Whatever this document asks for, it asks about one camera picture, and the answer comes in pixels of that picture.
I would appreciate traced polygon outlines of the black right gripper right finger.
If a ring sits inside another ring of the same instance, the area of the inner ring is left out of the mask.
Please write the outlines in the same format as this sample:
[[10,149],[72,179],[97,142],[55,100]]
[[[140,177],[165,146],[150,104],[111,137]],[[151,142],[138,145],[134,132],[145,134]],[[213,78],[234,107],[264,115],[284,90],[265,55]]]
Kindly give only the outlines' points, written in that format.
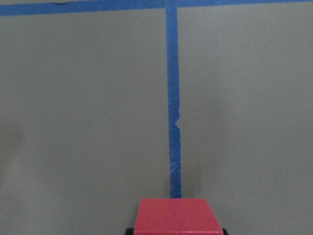
[[225,228],[222,228],[223,235],[228,235],[228,231]]

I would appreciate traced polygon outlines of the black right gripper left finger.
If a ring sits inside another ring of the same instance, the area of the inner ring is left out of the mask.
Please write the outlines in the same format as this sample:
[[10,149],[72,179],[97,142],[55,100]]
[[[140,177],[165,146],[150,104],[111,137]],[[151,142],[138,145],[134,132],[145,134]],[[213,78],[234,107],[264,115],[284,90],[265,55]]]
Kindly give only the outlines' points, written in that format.
[[127,228],[124,232],[124,235],[133,235],[134,229],[133,228]]

